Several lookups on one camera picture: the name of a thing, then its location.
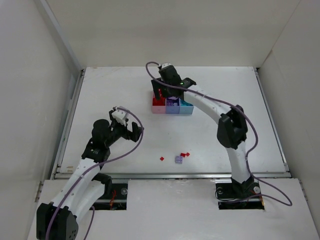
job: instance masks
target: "purple cube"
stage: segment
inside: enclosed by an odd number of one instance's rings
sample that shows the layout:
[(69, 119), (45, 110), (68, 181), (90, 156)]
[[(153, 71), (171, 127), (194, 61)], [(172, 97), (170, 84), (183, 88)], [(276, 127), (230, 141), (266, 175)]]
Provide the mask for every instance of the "purple cube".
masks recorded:
[(182, 156), (175, 156), (175, 163), (176, 164), (182, 164)]

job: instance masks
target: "white tabletop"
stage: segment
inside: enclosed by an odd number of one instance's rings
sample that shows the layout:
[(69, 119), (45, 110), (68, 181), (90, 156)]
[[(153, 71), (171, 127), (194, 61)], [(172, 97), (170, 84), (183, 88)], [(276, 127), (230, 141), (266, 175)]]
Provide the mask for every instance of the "white tabletop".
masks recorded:
[[(211, 96), (241, 105), (259, 135), (250, 154), (254, 172), (285, 172), (270, 119), (252, 67), (177, 67), (181, 78), (189, 77)], [(158, 76), (157, 69), (151, 71)], [(224, 147), (217, 140), (216, 123), (195, 108), (190, 116), (151, 112), (152, 85), (144, 67), (89, 67), (86, 69), (60, 172), (72, 173), (91, 137), (93, 123), (109, 119), (114, 106), (136, 114), (145, 128), (141, 146), (129, 156), (106, 164), (105, 173), (212, 174), (230, 173)], [(247, 148), (254, 144), (249, 128)], [(129, 151), (134, 142), (120, 139), (110, 147), (110, 158)], [(183, 164), (175, 156), (189, 152)]]
[[(127, 210), (95, 212), (87, 240), (319, 240), (297, 179), (268, 179), (291, 198), (285, 206), (263, 198), (265, 210), (219, 210), (215, 182), (200, 180), (131, 180)], [(40, 203), (49, 203), (65, 180), (46, 180)], [(285, 201), (261, 183), (261, 192)], [(92, 212), (79, 223), (84, 239)], [(36, 240), (36, 217), (28, 240)]]

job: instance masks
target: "wall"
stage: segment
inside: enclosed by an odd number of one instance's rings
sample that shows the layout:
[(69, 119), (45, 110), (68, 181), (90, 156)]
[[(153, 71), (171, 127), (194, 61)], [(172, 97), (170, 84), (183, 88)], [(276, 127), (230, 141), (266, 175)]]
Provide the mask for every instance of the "wall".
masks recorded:
[(33, 0), (0, 0), (0, 239), (26, 239), (71, 72)]
[(320, 1), (301, 0), (259, 70), (284, 154), (320, 232)]
[(86, 67), (260, 67), (300, 0), (48, 0)]

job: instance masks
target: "screw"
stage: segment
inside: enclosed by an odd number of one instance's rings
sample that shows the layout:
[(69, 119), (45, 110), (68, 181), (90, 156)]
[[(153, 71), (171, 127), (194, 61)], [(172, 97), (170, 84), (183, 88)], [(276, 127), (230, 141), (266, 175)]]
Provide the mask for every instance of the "screw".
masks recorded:
[(128, 194), (128, 189), (126, 189), (125, 187), (121, 188), (121, 194), (122, 195), (127, 195)]
[(258, 186), (255, 186), (255, 187), (253, 188), (253, 191), (254, 191), (256, 194), (261, 193), (260, 187), (258, 187)]
[(217, 192), (218, 194), (223, 194), (224, 192), (223, 192), (222, 190), (223, 190), (223, 188), (219, 186), (219, 187), (216, 189), (216, 192)]

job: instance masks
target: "white panel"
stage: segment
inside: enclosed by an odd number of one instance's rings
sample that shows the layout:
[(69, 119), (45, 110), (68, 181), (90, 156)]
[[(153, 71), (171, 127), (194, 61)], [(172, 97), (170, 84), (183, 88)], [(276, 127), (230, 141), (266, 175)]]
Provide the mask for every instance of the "white panel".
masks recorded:
[(288, 165), (320, 230), (320, 2), (301, 0), (260, 69)]
[[(263, 198), (265, 210), (219, 210), (214, 180), (134, 180), (129, 182), (127, 210), (96, 211), (87, 240), (319, 240), (297, 179), (268, 179), (284, 190), (293, 206)], [(41, 202), (48, 203), (66, 181), (44, 183)], [(274, 189), (261, 191), (284, 200)], [(79, 224), (84, 238), (92, 212)], [(34, 218), (28, 240), (36, 240)]]
[(48, 0), (83, 66), (256, 66), (299, 0)]
[(0, 239), (22, 240), (71, 73), (32, 0), (0, 1), (0, 33)]
[[(254, 172), (285, 172), (283, 160), (252, 67), (177, 67), (211, 96), (239, 104), (255, 125), (259, 144), (249, 156)], [(157, 68), (152, 72), (158, 76)], [(226, 149), (217, 140), (218, 125), (195, 108), (191, 116), (151, 112), (152, 85), (144, 67), (87, 68), (60, 171), (72, 173), (91, 138), (93, 124), (108, 119), (114, 106), (136, 114), (145, 127), (140, 148), (104, 166), (106, 173), (230, 173)], [(255, 142), (251, 128), (246, 147)], [(120, 139), (109, 159), (128, 152), (136, 143)], [(183, 164), (175, 156), (189, 152)]]

